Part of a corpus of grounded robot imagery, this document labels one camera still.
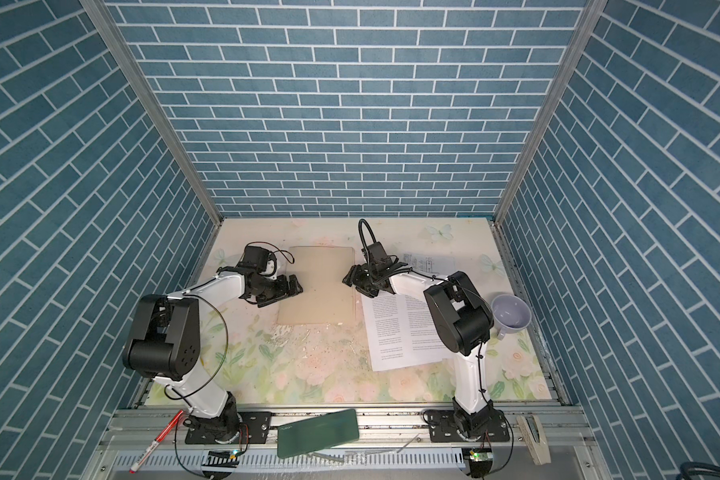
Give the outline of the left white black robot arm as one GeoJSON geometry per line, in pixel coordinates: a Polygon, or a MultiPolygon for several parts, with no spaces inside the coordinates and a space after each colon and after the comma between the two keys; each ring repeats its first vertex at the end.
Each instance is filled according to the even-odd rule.
{"type": "Polygon", "coordinates": [[[283,273],[282,261],[293,264],[295,257],[271,243],[251,242],[236,265],[220,267],[212,279],[167,295],[143,296],[125,342],[124,366],[184,402],[197,426],[236,432],[241,418],[234,395],[201,365],[201,309],[220,314],[230,299],[263,308],[301,294],[303,287],[295,275],[283,273]]]}

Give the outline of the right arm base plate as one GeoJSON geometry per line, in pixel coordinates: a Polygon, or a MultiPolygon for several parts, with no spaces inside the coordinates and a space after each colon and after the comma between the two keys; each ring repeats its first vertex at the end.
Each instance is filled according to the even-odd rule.
{"type": "Polygon", "coordinates": [[[467,421],[458,420],[453,410],[426,409],[421,412],[421,419],[432,443],[508,442],[511,437],[501,411],[491,413],[481,428],[471,431],[462,429],[467,427],[467,421]]]}

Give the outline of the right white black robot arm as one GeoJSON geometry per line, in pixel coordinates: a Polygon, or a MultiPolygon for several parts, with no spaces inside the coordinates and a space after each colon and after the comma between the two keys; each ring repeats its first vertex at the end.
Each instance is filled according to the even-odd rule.
{"type": "Polygon", "coordinates": [[[490,339],[494,316],[470,277],[462,271],[446,277],[418,272],[387,254],[379,242],[362,253],[365,262],[351,266],[342,283],[369,298],[386,292],[424,302],[441,343],[457,355],[455,412],[473,423],[493,416],[482,347],[490,339]]]}

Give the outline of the beige paper folder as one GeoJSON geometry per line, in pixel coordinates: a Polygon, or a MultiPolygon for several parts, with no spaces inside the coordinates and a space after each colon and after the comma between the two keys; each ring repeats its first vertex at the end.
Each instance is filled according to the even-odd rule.
{"type": "Polygon", "coordinates": [[[287,269],[303,292],[279,302],[279,325],[339,325],[355,314],[354,292],[342,280],[355,264],[352,247],[295,246],[287,269]]]}

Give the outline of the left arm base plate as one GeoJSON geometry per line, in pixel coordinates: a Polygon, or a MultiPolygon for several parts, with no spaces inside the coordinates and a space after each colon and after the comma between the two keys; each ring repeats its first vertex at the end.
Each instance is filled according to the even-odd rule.
{"type": "Polygon", "coordinates": [[[192,416],[182,421],[187,429],[185,443],[188,445],[232,445],[246,446],[265,444],[269,435],[273,414],[268,411],[243,411],[238,414],[239,424],[231,432],[222,432],[209,421],[192,416]]]}

